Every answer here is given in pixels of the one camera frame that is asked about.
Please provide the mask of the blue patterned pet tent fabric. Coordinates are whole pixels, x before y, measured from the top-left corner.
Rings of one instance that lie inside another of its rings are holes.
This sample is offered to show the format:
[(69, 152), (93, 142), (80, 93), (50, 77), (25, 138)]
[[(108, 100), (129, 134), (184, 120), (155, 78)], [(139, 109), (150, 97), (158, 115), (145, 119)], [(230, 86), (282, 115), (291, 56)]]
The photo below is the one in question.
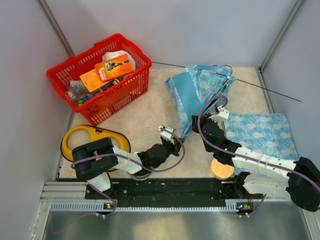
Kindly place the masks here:
[(219, 98), (212, 102), (204, 112), (211, 111), (215, 106), (225, 106), (231, 85), (236, 81), (233, 68), (229, 65), (203, 65), (185, 68), (165, 81), (175, 105), (180, 126), (180, 134), (186, 139), (192, 131), (192, 116), (198, 115), (203, 105), (211, 98)]

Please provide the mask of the thin black tent pole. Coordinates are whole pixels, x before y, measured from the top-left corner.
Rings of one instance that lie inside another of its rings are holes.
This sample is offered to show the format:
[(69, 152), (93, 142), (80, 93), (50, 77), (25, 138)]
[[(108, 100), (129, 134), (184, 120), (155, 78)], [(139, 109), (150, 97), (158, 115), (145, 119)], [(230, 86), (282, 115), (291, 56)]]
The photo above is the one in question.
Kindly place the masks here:
[[(170, 67), (178, 67), (178, 68), (186, 68), (186, 66), (184, 65), (177, 65), (177, 64), (172, 64), (172, 63), (165, 63), (165, 62), (159, 62), (159, 61), (151, 61), (153, 64), (158, 64), (158, 65), (165, 65), (165, 66), (170, 66)], [(296, 102), (299, 102), (299, 103), (302, 103), (302, 100), (300, 99), (297, 99), (297, 98), (294, 98), (294, 97), (291, 97), (289, 95), (285, 95), (283, 93), (280, 93), (280, 92), (277, 92), (275, 90), (271, 90), (269, 88), (266, 88), (266, 87), (263, 87), (261, 85), (257, 85), (257, 84), (254, 84), (254, 83), (250, 83), (248, 81), (245, 81), (245, 80), (242, 80), (240, 78), (236, 78), (237, 81), (239, 82), (242, 82), (242, 83), (245, 83), (247, 85), (251, 85), (251, 86), (254, 86), (256, 88), (260, 88), (262, 90), (265, 90), (267, 92), (270, 92), (270, 93), (273, 93), (273, 94), (276, 94), (276, 95), (279, 95), (279, 96), (282, 96), (282, 97), (285, 97), (285, 98), (288, 98), (290, 100), (293, 100), (293, 101), (296, 101)]]

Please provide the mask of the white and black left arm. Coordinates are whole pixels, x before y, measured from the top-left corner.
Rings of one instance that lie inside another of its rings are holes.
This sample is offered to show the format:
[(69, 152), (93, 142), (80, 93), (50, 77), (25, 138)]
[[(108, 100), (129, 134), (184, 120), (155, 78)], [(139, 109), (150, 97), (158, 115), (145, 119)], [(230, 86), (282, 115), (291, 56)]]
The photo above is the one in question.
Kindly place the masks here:
[(176, 167), (158, 170), (171, 155), (179, 156), (184, 149), (184, 140), (174, 137), (171, 140), (161, 138), (161, 143), (154, 144), (146, 151), (129, 153), (113, 145), (109, 137), (105, 137), (72, 150), (73, 163), (71, 168), (76, 172), (76, 178), (88, 182), (96, 189), (102, 198), (109, 198), (114, 191), (108, 171), (112, 168), (126, 171), (140, 178), (149, 173), (161, 173)]

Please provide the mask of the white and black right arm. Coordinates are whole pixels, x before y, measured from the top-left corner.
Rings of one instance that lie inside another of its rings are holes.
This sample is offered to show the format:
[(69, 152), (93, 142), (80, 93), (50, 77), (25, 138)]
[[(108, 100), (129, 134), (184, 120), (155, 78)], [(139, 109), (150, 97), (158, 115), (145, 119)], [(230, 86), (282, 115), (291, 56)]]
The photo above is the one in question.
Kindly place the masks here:
[(309, 212), (319, 209), (320, 171), (309, 158), (286, 160), (250, 150), (228, 140), (213, 118), (209, 113), (193, 115), (191, 128), (219, 163), (246, 170), (235, 179), (233, 192), (237, 197), (263, 194), (291, 200)]

